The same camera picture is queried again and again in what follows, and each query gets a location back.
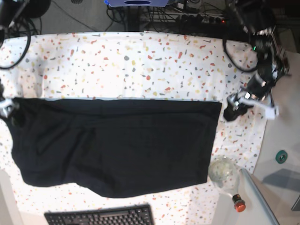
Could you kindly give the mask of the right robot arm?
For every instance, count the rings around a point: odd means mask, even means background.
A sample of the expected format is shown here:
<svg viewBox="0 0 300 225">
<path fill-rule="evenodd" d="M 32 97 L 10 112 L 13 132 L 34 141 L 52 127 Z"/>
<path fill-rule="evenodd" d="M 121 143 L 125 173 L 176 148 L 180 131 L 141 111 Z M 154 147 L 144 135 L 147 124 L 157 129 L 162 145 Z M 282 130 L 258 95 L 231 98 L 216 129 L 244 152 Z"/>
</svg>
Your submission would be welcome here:
<svg viewBox="0 0 300 225">
<path fill-rule="evenodd" d="M 15 23 L 20 23 L 25 27 L 27 42 L 20 58 L 10 66 L 3 67 L 1 70 L 9 70 L 15 68 L 25 57 L 31 42 L 31 31 L 29 22 L 21 14 L 28 5 L 28 0 L 2 0 L 0 2 L 0 44 L 5 40 L 5 32 L 9 31 Z M 4 87 L 0 86 L 0 118 L 9 120 L 15 126 L 22 126 L 25 123 L 25 115 L 21 105 L 14 99 L 5 98 L 3 96 Z"/>
</svg>

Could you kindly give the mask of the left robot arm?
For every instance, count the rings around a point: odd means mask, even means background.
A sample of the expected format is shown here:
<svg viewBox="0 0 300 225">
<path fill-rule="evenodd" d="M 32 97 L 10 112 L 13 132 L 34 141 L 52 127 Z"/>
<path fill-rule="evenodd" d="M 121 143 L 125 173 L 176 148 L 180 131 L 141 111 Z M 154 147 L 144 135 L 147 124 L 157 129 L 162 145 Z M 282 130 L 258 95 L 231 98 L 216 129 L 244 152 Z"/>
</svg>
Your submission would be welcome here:
<svg viewBox="0 0 300 225">
<path fill-rule="evenodd" d="M 274 103 L 271 90 L 290 69 L 285 50 L 277 44 L 274 14 L 264 0 L 227 0 L 225 4 L 231 23 L 247 34 L 257 64 L 245 69 L 230 56 L 226 42 L 231 34 L 237 33 L 236 30 L 223 37 L 223 50 L 231 63 L 241 72 L 253 74 L 246 87 L 227 97 L 224 118 L 234 121 L 257 106 L 264 110 L 267 119 L 273 120 L 279 115 L 279 107 Z"/>
</svg>

